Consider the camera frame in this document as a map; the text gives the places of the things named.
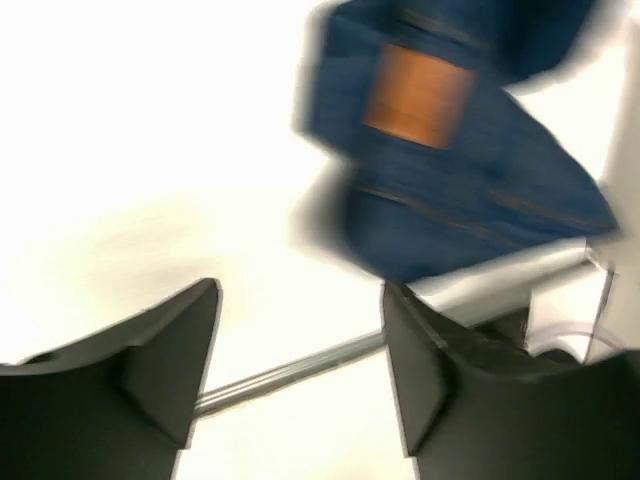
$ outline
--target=orange patch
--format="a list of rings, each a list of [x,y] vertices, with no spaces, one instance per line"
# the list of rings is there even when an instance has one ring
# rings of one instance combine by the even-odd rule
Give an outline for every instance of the orange patch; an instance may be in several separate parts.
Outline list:
[[[436,57],[390,46],[367,125],[415,143],[447,148],[473,72]]]

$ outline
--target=metal frame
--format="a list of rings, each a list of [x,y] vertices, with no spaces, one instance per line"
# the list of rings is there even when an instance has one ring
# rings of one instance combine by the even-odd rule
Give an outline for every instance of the metal frame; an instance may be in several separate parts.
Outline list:
[[[527,279],[520,284],[510,285],[507,288],[501,286],[500,289],[490,294],[467,297],[458,305],[446,309],[443,313],[466,327],[477,326],[492,318],[527,306],[531,298],[531,290],[534,288],[549,281],[570,276],[591,264],[592,260],[590,259],[589,251],[586,250],[585,257],[574,264],[568,266],[565,264],[544,275]],[[348,343],[203,393],[198,398],[195,417],[199,419],[220,413],[240,403],[262,397],[307,378],[363,359],[379,352],[384,347],[383,332],[371,333]]]

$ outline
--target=blue denim jacket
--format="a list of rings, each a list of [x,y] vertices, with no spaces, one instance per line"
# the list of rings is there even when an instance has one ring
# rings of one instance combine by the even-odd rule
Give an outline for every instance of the blue denim jacket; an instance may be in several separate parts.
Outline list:
[[[502,88],[556,66],[594,3],[351,0],[328,15],[307,130],[358,166],[342,233],[365,265],[410,283],[618,229],[587,172]],[[387,43],[476,71],[447,150],[362,125]]]

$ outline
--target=chrome rod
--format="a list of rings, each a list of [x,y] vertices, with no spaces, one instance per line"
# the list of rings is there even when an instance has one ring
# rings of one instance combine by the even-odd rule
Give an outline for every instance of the chrome rod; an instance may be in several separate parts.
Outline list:
[[[445,309],[443,314],[471,328],[526,307],[529,304],[531,290],[535,287],[565,275],[573,275],[580,269],[592,265],[588,259],[583,259],[579,263],[564,266],[520,284],[509,285],[490,294],[467,297],[458,305]],[[380,351],[384,346],[383,333],[372,333],[273,370],[205,392],[198,398],[195,416],[202,418],[219,413],[240,403],[360,360]]]
[[[262,397],[293,383],[341,367],[384,348],[382,332],[352,340],[315,355],[204,393],[196,405],[196,417],[212,415],[239,403]]]

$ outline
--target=white surface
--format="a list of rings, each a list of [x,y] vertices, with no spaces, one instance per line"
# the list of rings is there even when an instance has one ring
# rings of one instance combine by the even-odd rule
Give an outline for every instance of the white surface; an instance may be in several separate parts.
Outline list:
[[[585,361],[606,281],[606,270],[591,265],[534,290],[527,328],[529,352],[538,355],[559,348]]]
[[[379,281],[300,235],[306,194],[335,165],[290,128],[318,2],[282,1],[0,3],[0,362],[201,276],[225,291],[207,388],[379,328]],[[518,92],[595,176],[624,79],[624,31],[609,38],[583,74]],[[476,272],[457,288],[490,283]],[[203,423],[180,478],[405,478],[384,362],[371,365],[308,403],[282,393]]]
[[[612,205],[624,222],[628,238],[610,248],[602,249],[602,256],[615,267],[615,277],[611,286],[607,306],[598,331],[612,331],[620,339],[623,347],[640,348],[640,196],[638,177],[640,164],[638,151],[640,143],[640,29],[636,29],[634,55],[629,62],[629,77],[624,97],[624,118],[616,142],[616,156],[608,165],[607,179],[611,189]],[[596,346],[590,352],[590,360],[611,353],[611,349]]]

